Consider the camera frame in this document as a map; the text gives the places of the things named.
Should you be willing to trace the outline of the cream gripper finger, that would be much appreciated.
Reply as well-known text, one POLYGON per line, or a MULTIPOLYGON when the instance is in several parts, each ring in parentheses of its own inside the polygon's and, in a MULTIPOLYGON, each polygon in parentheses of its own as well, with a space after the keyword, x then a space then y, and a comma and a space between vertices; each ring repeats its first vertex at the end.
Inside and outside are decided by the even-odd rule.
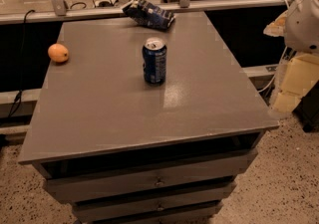
POLYGON ((319 81, 319 55, 297 53, 277 69, 278 79, 270 98, 274 113, 293 112, 319 81))

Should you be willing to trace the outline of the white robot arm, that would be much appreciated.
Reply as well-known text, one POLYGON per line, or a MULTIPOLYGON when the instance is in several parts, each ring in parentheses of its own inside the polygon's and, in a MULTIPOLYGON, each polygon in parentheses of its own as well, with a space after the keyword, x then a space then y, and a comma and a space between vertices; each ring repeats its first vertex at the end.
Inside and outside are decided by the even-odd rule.
POLYGON ((281 58, 270 97, 274 113, 293 112, 319 81, 319 0, 294 0, 263 34, 283 37, 293 58, 281 58))

